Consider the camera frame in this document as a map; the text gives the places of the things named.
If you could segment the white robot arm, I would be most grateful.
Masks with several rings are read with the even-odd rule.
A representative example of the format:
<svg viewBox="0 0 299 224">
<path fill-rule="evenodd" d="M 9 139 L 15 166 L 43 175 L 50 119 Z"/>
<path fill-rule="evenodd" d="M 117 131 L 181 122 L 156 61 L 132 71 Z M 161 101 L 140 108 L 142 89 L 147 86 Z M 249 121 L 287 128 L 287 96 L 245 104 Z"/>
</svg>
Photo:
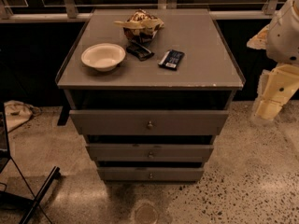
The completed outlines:
<svg viewBox="0 0 299 224">
<path fill-rule="evenodd" d="M 299 90 L 299 0 L 287 0 L 273 19 L 247 42 L 251 49 L 264 49 L 277 66 L 263 70 L 253 116 L 273 120 Z"/>
</svg>

